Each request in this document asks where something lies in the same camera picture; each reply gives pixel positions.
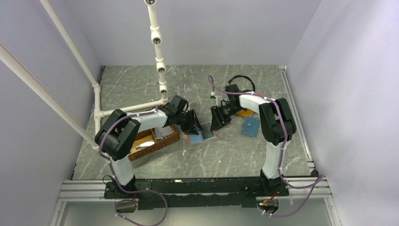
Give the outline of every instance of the black cable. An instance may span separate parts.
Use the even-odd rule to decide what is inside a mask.
[[[105,178],[105,177],[110,177],[111,180],[112,180],[112,177],[111,177],[110,175],[105,175],[105,176],[103,177],[103,180],[102,180],[102,181],[103,181],[103,183],[104,183],[105,185],[107,185],[107,184],[104,182],[104,178]]]
[[[230,80],[227,82],[227,86],[230,86],[230,83],[231,83],[234,79],[236,79],[236,78],[244,78],[244,79],[247,79],[248,81],[250,81],[251,84],[252,84],[252,91],[255,92],[255,84],[254,84],[254,82],[253,82],[248,76],[245,76],[245,75],[236,75],[236,76],[234,76],[232,79],[230,79]]]

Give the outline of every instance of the gray marble surface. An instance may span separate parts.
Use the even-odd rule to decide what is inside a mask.
[[[224,87],[234,75],[241,74],[250,77],[256,90],[267,97],[288,97],[275,65],[168,66],[169,100],[175,94],[186,98],[201,123],[211,121],[210,107],[215,105],[215,100],[209,98],[209,74],[219,87]],[[107,66],[101,80],[101,109],[111,110],[160,99],[158,81],[154,66]],[[251,89],[251,84],[243,78],[234,83],[242,89]],[[243,122],[244,118],[234,116],[229,125],[219,130],[220,140],[189,145],[187,140],[180,139],[133,161],[136,178],[258,176],[265,161],[266,140],[260,128],[256,138],[242,135]],[[94,136],[93,113],[87,131]],[[295,134],[287,148],[283,165],[286,176],[309,175],[301,139],[298,133]],[[101,179],[110,174],[106,161],[84,141],[73,179]]]

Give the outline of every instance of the white wall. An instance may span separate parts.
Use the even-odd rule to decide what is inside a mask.
[[[101,64],[153,65],[143,0],[68,0]],[[287,65],[320,0],[159,0],[165,63]]]
[[[100,64],[68,4],[50,1],[91,72]],[[0,42],[86,125],[91,84],[39,0],[0,0]],[[0,61],[0,225],[49,225],[82,138]]]
[[[399,3],[323,0],[288,64],[344,226],[399,225]]]

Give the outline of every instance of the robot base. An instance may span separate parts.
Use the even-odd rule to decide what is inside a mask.
[[[124,188],[128,191],[151,189],[162,193],[169,207],[230,206],[256,207],[256,197],[288,196],[285,184],[278,180],[265,181],[265,176],[238,178],[176,178],[136,179]],[[134,194],[122,192],[114,182],[108,182],[105,199],[131,199]],[[148,192],[138,193],[139,210],[164,208],[161,198]]]

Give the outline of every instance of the blue box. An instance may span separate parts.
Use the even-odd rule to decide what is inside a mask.
[[[242,134],[249,137],[256,137],[258,135],[259,124],[259,119],[247,116],[242,126]]]

